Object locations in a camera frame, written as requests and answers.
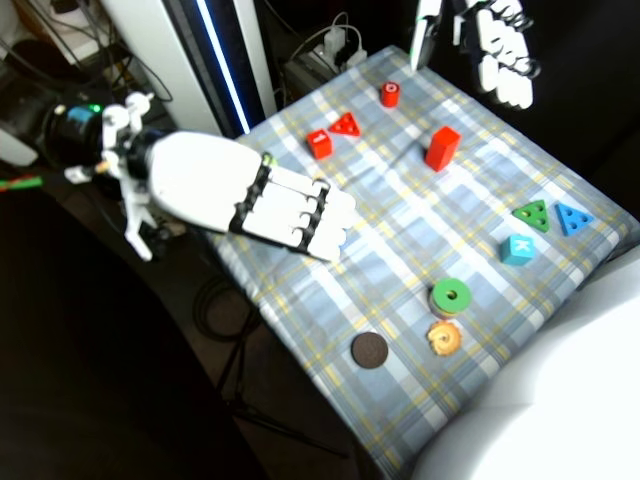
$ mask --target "robotic hand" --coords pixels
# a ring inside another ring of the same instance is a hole
[[[428,62],[443,0],[420,0],[411,45],[413,70]],[[474,78],[483,93],[513,108],[533,104],[531,80],[540,73],[529,57],[523,31],[533,25],[519,0],[453,0],[453,44],[469,53]]]
[[[143,260],[152,252],[141,228],[156,228],[148,206],[217,232],[243,232],[322,260],[337,260],[355,218],[352,196],[325,180],[269,166],[232,140],[196,132],[145,130],[150,96],[133,93],[126,108],[102,114],[102,162],[71,167],[72,183],[94,174],[118,179],[127,214],[125,237]]]

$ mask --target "white plug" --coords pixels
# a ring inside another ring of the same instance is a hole
[[[330,63],[335,63],[336,54],[347,43],[347,32],[340,27],[333,27],[324,35],[324,56]]]
[[[364,62],[367,59],[367,51],[362,48],[358,50],[356,53],[351,55],[349,60],[347,60],[347,68],[351,68],[359,63]]]

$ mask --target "tripod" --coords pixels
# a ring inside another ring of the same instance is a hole
[[[222,394],[222,389],[227,382],[227,379],[229,378],[229,374],[231,373],[231,369],[233,368],[235,359],[236,357],[239,357],[233,398],[230,400],[225,400],[225,403],[227,404],[231,415],[237,418],[241,418],[247,422],[253,423],[254,425],[257,425],[259,427],[271,430],[278,435],[291,438],[311,447],[319,448],[342,458],[348,458],[348,455],[346,453],[341,452],[323,442],[314,440],[313,438],[309,438],[304,433],[289,428],[278,420],[275,420],[274,418],[258,410],[256,407],[253,407],[245,402],[244,398],[242,397],[242,393],[244,389],[244,359],[246,344],[249,335],[257,328],[257,326],[260,324],[260,321],[260,314],[256,309],[252,309],[252,311],[247,315],[247,318],[242,326],[242,330],[240,330],[239,337],[236,340],[231,353],[229,354],[229,358],[225,363],[222,374],[220,375],[220,379],[218,380],[218,384],[216,385],[216,390],[218,391],[218,393]]]

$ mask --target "red rectangular block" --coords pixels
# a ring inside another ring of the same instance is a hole
[[[331,139],[324,130],[316,130],[307,135],[307,142],[309,142],[309,148],[316,160],[328,157],[333,151],[331,145]]]
[[[424,163],[439,172],[449,165],[462,136],[450,127],[438,130],[431,139]]]

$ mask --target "plaid tablecloth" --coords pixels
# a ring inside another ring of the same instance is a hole
[[[395,109],[382,83],[400,84]],[[353,112],[359,138],[333,135],[334,153],[316,162],[307,133]],[[444,125],[462,134],[451,165],[423,163]],[[212,235],[231,274],[384,473],[407,478],[429,438],[535,333],[616,248],[636,241],[638,223],[614,202],[429,70],[412,75],[390,47],[257,126],[241,143],[281,166],[327,177],[357,201],[340,262],[323,263],[242,236]],[[511,211],[544,199],[551,231]],[[596,220],[562,234],[553,205]],[[534,237],[536,258],[504,265],[510,234]],[[455,322],[462,348],[438,357],[425,337],[436,321],[427,289],[457,277],[473,294]],[[389,357],[356,365],[350,345],[374,331]]]

